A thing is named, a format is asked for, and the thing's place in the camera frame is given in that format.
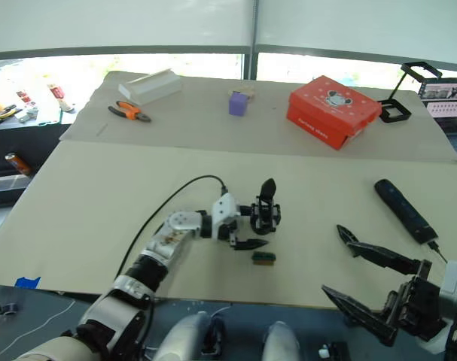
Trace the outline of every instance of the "white cable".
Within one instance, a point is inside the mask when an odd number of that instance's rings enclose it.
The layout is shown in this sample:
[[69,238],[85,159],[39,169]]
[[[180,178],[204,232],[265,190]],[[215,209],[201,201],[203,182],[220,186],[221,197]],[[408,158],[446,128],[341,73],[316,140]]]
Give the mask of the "white cable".
[[216,314],[219,314],[219,313],[222,312],[222,311],[227,310],[228,308],[231,308],[231,306],[227,306],[227,307],[220,308],[219,310],[213,312],[212,315],[211,315],[210,317],[213,318],[213,316],[215,316]]
[[61,311],[61,312],[59,312],[59,313],[57,313],[57,314],[55,314],[55,315],[49,317],[49,318],[46,320],[46,322],[44,322],[44,323],[43,323],[42,325],[40,325],[39,327],[36,327],[35,329],[32,329],[31,331],[28,331],[28,332],[26,332],[26,333],[23,333],[21,336],[17,336],[16,339],[14,339],[14,341],[12,341],[11,344],[9,344],[9,346],[7,346],[4,350],[2,350],[2,351],[0,352],[0,356],[1,356],[5,351],[9,350],[9,349],[10,349],[16,342],[18,342],[22,337],[27,336],[27,335],[30,335],[30,334],[32,334],[32,333],[34,333],[34,332],[36,332],[36,331],[42,329],[42,328],[43,328],[44,326],[46,326],[51,320],[53,320],[53,319],[55,319],[56,317],[58,317],[58,316],[64,314],[65,312],[69,311],[69,309],[74,305],[74,303],[76,303],[76,301],[73,299],[72,302],[71,302],[71,304],[70,304],[67,308],[65,308],[63,311]]

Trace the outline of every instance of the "pliers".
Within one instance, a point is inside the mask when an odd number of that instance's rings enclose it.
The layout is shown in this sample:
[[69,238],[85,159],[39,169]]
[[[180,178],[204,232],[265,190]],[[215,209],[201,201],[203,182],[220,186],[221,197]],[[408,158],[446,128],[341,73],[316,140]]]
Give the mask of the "pliers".
[[123,118],[128,118],[131,120],[141,120],[142,122],[151,122],[151,118],[143,114],[141,112],[141,109],[137,108],[135,105],[127,103],[127,102],[116,102],[116,105],[120,108],[126,109],[126,110],[121,110],[121,109],[116,109],[112,106],[109,106],[108,109],[110,112],[118,115],[119,117]]

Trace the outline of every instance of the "beige tabletop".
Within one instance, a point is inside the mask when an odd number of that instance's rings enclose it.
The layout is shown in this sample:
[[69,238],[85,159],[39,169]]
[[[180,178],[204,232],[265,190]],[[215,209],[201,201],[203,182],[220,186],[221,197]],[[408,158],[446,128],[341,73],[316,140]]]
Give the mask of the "beige tabletop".
[[[142,107],[153,123],[119,118],[107,109],[117,100],[119,83],[141,74],[109,73],[62,140],[95,141],[240,153],[455,162],[457,153],[414,92],[396,94],[413,115],[408,121],[371,123],[358,137],[334,150],[285,118],[295,83],[182,77],[183,90]],[[254,87],[254,101],[244,117],[228,114],[229,91]],[[389,90],[356,88],[375,99]]]
[[[0,227],[0,284],[41,277],[38,288],[101,293],[111,284],[139,227],[170,193],[201,174],[222,177],[249,204],[269,177],[277,184],[282,221],[260,250],[274,266],[253,265],[250,251],[221,241],[189,241],[158,296],[333,307],[327,284],[372,308],[406,277],[352,258],[336,224],[360,239],[434,265],[444,264],[417,244],[382,203],[373,184],[394,182],[440,236],[441,251],[457,259],[457,165],[366,159],[188,150],[63,141]],[[142,234],[128,265],[173,211],[211,209],[219,185],[201,180],[173,199]],[[240,237],[253,237],[245,227]]]

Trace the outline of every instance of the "red box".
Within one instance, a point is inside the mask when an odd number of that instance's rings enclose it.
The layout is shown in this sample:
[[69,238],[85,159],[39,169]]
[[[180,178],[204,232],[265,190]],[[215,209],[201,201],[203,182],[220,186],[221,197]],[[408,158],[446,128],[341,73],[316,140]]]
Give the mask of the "red box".
[[381,113],[379,102],[321,76],[290,94],[287,118],[339,150]]

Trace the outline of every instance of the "small white object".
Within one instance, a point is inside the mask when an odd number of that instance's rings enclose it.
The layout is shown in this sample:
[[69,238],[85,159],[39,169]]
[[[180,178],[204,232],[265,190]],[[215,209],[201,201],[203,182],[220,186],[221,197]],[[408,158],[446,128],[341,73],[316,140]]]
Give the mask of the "small white object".
[[318,357],[320,357],[321,359],[330,359],[331,354],[328,351],[328,347],[326,344],[324,344],[324,346],[320,350],[318,350]]
[[181,79],[171,70],[146,75],[138,79],[122,83],[118,90],[136,105],[144,105],[169,94],[181,90]]

